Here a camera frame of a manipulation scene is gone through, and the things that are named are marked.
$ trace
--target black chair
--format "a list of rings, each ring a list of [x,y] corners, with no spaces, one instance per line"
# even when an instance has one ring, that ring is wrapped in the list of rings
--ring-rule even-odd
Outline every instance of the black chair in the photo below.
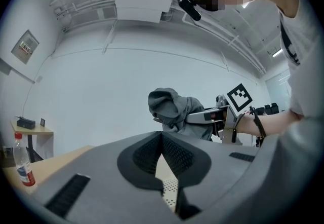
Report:
[[[270,105],[264,105],[265,107],[265,113],[267,113],[267,115],[271,115],[272,114],[272,110]]]
[[[272,114],[279,113],[279,107],[278,107],[277,103],[272,103],[271,104],[271,111],[272,111]]]

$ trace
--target black vent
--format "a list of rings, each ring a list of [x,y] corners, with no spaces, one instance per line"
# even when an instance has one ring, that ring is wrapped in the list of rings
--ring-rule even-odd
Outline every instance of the black vent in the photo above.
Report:
[[[156,165],[162,153],[160,137],[157,136],[151,141],[139,147],[133,155],[134,163],[146,173],[155,176]]]
[[[163,156],[176,177],[190,168],[194,161],[192,152],[167,137],[163,139]]]
[[[241,159],[244,161],[248,161],[248,162],[252,162],[255,158],[255,156],[250,156],[250,155],[241,154],[241,153],[237,153],[237,152],[230,153],[229,156],[237,158],[237,159]]]
[[[55,213],[56,215],[64,218],[89,181],[89,177],[76,174],[53,197],[53,199],[47,204],[46,208],[48,208],[51,212]]]

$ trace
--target wooden shelf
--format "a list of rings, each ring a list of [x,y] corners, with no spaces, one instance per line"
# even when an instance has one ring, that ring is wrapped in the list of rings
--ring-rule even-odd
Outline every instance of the wooden shelf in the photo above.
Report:
[[[59,169],[72,162],[74,159],[78,158],[84,152],[92,149],[93,146],[84,146],[65,155],[45,159],[39,162],[31,163],[31,169],[34,174],[36,184],[42,184],[47,178],[49,178],[53,173],[57,172]],[[10,184],[20,190],[25,190],[25,186],[22,184],[19,175],[17,173],[16,167],[8,167],[2,169],[10,182]]]
[[[25,129],[22,127],[18,127],[16,120],[12,120],[10,122],[12,128],[17,133],[26,134],[26,135],[53,135],[54,134],[52,130],[49,130],[48,128],[41,126],[39,123],[36,123],[36,126],[33,129]]]

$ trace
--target plastic water bottle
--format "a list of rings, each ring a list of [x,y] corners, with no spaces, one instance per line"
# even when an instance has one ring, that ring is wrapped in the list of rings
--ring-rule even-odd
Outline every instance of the plastic water bottle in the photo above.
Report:
[[[31,171],[28,152],[23,144],[21,133],[15,133],[14,160],[19,177],[25,185],[25,190],[28,193],[32,193],[36,189],[36,182]]]

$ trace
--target framed picture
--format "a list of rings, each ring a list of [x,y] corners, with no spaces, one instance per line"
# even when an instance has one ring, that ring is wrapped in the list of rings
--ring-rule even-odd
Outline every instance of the framed picture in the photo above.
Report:
[[[44,119],[40,119],[40,125],[45,127],[45,120]]]

